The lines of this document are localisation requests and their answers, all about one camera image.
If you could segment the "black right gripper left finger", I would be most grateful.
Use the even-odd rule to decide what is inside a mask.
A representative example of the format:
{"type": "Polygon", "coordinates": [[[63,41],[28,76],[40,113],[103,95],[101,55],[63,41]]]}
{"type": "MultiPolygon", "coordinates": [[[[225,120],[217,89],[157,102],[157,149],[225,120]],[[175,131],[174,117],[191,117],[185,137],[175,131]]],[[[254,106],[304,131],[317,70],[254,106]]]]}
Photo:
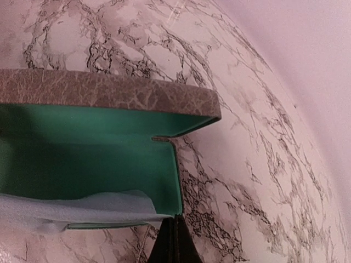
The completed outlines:
{"type": "Polygon", "coordinates": [[[148,263],[175,263],[176,256],[176,219],[162,221],[156,241],[148,258],[148,263]]]}

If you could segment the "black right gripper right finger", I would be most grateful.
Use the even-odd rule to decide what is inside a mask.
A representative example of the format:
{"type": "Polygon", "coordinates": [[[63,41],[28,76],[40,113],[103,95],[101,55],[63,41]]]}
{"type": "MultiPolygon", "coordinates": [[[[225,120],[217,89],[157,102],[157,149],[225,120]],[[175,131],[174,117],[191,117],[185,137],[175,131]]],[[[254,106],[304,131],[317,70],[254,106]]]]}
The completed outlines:
{"type": "Polygon", "coordinates": [[[175,217],[175,262],[202,263],[182,216],[175,217]]]}

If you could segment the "grey marbled glasses case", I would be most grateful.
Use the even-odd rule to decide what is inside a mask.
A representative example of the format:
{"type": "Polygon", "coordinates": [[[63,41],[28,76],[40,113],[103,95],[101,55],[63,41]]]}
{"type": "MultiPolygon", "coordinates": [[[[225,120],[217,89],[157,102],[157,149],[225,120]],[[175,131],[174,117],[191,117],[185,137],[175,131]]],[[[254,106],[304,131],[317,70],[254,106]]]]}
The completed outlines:
{"type": "Polygon", "coordinates": [[[142,191],[183,213],[173,139],[221,118],[216,92],[154,79],[1,70],[1,195],[74,200],[142,191]]]}

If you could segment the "light blue cleaning cloth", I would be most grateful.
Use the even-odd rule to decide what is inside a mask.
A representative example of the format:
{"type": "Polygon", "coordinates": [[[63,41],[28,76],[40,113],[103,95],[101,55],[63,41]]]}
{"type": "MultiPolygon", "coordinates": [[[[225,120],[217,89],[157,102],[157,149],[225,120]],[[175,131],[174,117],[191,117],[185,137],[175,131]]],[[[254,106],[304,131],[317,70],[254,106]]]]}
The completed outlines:
{"type": "Polygon", "coordinates": [[[89,228],[161,222],[142,191],[105,192],[74,200],[39,200],[1,195],[1,222],[41,234],[64,232],[70,226],[89,228]]]}

